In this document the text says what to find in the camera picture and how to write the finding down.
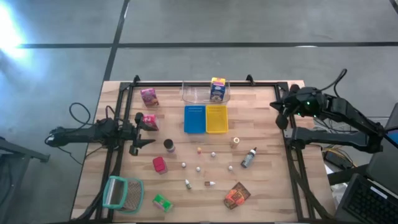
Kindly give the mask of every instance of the black clamp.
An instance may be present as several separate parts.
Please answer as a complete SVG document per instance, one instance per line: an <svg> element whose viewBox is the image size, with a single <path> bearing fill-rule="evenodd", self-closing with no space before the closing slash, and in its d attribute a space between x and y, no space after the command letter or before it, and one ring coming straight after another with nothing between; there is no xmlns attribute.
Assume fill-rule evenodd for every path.
<svg viewBox="0 0 398 224"><path fill-rule="evenodd" d="M251 86L255 86L256 85L256 82L254 82L253 77L251 75L248 75L246 77L246 81L250 81L250 85Z"/></svg>

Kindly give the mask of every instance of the bottle cap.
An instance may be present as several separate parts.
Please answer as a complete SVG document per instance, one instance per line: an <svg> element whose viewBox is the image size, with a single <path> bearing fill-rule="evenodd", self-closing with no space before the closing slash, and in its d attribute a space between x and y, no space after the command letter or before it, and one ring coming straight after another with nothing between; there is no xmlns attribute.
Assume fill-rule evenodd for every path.
<svg viewBox="0 0 398 224"><path fill-rule="evenodd" d="M253 153L254 155L256 155L256 151L257 151L257 147L255 147L254 149L250 150L250 152Z"/></svg>
<svg viewBox="0 0 398 224"><path fill-rule="evenodd" d="M166 147L166 149L171 149L173 148L173 141L171 139L166 139L163 142L164 147Z"/></svg>

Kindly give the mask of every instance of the gray floor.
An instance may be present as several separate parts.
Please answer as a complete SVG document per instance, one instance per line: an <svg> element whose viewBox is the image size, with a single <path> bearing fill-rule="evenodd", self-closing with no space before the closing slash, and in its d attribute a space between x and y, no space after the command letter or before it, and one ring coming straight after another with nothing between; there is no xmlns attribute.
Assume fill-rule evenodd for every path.
<svg viewBox="0 0 398 224"><path fill-rule="evenodd" d="M2 1L0 46L112 43L123 0ZM132 0L120 42L388 42L398 15L388 0ZM70 103L95 113L111 49L4 49L0 54L0 136L43 153L32 161L9 223L68 220L81 167L44 144L57 126L78 126ZM119 49L110 80L208 80L213 76L305 80L323 87L342 68L342 97L368 116L398 102L398 47ZM84 111L76 110L83 119ZM79 161L85 144L65 147ZM357 164L370 156L347 149Z"/></svg>

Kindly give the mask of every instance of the black cable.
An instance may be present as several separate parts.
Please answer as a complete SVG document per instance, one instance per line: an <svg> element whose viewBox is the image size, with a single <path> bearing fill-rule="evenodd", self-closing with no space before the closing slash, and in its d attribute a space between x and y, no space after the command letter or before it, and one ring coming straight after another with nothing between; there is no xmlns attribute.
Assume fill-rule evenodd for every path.
<svg viewBox="0 0 398 224"><path fill-rule="evenodd" d="M96 151L102 149L103 147L104 147L104 146L101 146L101 147L95 149L94 151L90 152L89 154L86 155L85 159L87 159L87 157L88 157L89 155L91 155L92 153L94 153L94 152L96 152Z"/></svg>
<svg viewBox="0 0 398 224"><path fill-rule="evenodd" d="M6 194L4 195L4 197L3 197L3 198L1 199L1 201L0 201L0 208L2 207L3 203L6 201L8 195L9 195L9 192L10 192L10 190L11 190L11 187L12 187L11 165L10 165L9 162L4 162L4 163L7 163L7 166L8 166L8 177L9 177L10 184L9 184L9 186L8 186L8 189L7 189L7 191L6 191Z"/></svg>
<svg viewBox="0 0 398 224"><path fill-rule="evenodd" d="M329 125L330 125L330 127L328 127L328 128L330 130L334 130L335 131L335 129L333 128L333 124L331 123L331 119L329 119Z"/></svg>
<svg viewBox="0 0 398 224"><path fill-rule="evenodd" d="M354 161L352 158L348 155L348 153L342 149L337 149L337 148L332 148L333 150L338 151L340 154L342 154L353 166L354 166Z"/></svg>
<svg viewBox="0 0 398 224"><path fill-rule="evenodd" d="M113 108L111 107L111 106L106 106L105 107L105 117L108 119L109 118L109 116L108 116L108 109L110 109L111 111L112 111L112 113L114 114L114 110L113 110Z"/></svg>
<svg viewBox="0 0 398 224"><path fill-rule="evenodd" d="M318 147L321 147L321 151L323 150L323 146L318 145L318 144L308 144L308 146L318 146Z"/></svg>
<svg viewBox="0 0 398 224"><path fill-rule="evenodd" d="M398 130L398 126L394 126L394 127L391 127L391 128L387 128L387 129L386 129L386 132L395 131L395 130Z"/></svg>
<svg viewBox="0 0 398 224"><path fill-rule="evenodd" d="M81 106L83 109L86 110L86 112L87 112L87 114L88 114L88 118L87 118L86 122L80 121L80 120L77 119L77 117L73 114L73 112L72 112L72 107L73 107L74 105L79 105L79 106ZM85 125L95 125L95 124L89 123L90 118L91 118L91 113L88 111L87 107L86 107L85 105L81 104L81 103L78 103L78 102L72 103L72 104L69 106L69 113L70 113L70 116L72 116L72 118L73 118L75 121L77 121L77 122L79 122L80 124L82 124L82 126L81 126L80 128L84 127Z"/></svg>
<svg viewBox="0 0 398 224"><path fill-rule="evenodd" d="M315 90L314 93L322 92L322 91L324 91L324 90L329 89L329 88L332 87L333 85L336 85L337 83L339 83L339 82L341 81L341 79L343 79L343 77L346 75L346 73L347 73L347 69L345 69L345 68L342 69L342 71L340 72L340 74L338 75L338 77L337 77L337 79L336 79L335 81L333 81L331 84L329 84L328 86L326 86L326 87L324 87L324 88L322 88L322 89L320 89L320 90ZM291 98L291 97L293 97L293 96L305 95L305 94L308 94L308 93L294 93L294 94L292 94L292 95L290 95L290 96L284 98L284 100L283 100L282 103L284 104L286 99L289 99L289 98Z"/></svg>
<svg viewBox="0 0 398 224"><path fill-rule="evenodd" d="M58 148L58 149L61 150L62 152L65 152L65 153L69 154L69 156L70 156L75 162L77 162L78 164L80 164L81 166L83 165L81 162L77 161L77 160L72 156L72 153L71 153L71 152L68 152L68 151L62 149L61 147L56 147L56 148Z"/></svg>
<svg viewBox="0 0 398 224"><path fill-rule="evenodd" d="M324 121L322 121L322 120L320 120L320 121L322 121L322 123L319 122L317 119L314 119L314 121L317 122L317 123L320 124L320 125L324 125L324 126L325 126L326 128L328 128L328 129L333 130L333 131L336 131L336 132L341 132L341 133L356 133L356 132L357 132L357 131L337 130L337 129L334 129L334 128L332 128L332 127L329 127L329 126L326 124L326 122L324 122Z"/></svg>
<svg viewBox="0 0 398 224"><path fill-rule="evenodd" d="M333 153L336 154L337 156L342 157L343 159L346 159L350 164L351 164L351 168L352 167L356 167L356 165L354 164L354 162L350 159L347 158L347 156L345 154L342 154L340 151L334 151L335 149L328 149L326 150L327 153Z"/></svg>
<svg viewBox="0 0 398 224"><path fill-rule="evenodd" d="M336 94L336 96L337 96L338 98L340 98L340 96L339 96L338 93L337 93L336 86L337 86L337 84L341 81L341 79L343 79L343 77L344 77L346 74L347 74L347 69L344 68L344 69L341 71L341 73L340 73L340 75L339 75L339 78L337 78L337 82L336 82L335 85L333 86L333 91L335 91L335 94Z"/></svg>
<svg viewBox="0 0 398 224"><path fill-rule="evenodd" d="M390 116L367 116L367 118L390 118Z"/></svg>

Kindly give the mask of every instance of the blue tray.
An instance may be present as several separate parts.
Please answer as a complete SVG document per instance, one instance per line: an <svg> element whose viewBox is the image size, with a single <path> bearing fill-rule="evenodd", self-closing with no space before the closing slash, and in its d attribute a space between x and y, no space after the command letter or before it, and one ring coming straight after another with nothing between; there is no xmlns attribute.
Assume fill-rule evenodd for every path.
<svg viewBox="0 0 398 224"><path fill-rule="evenodd" d="M206 106L185 106L184 132L203 134L206 132Z"/></svg>

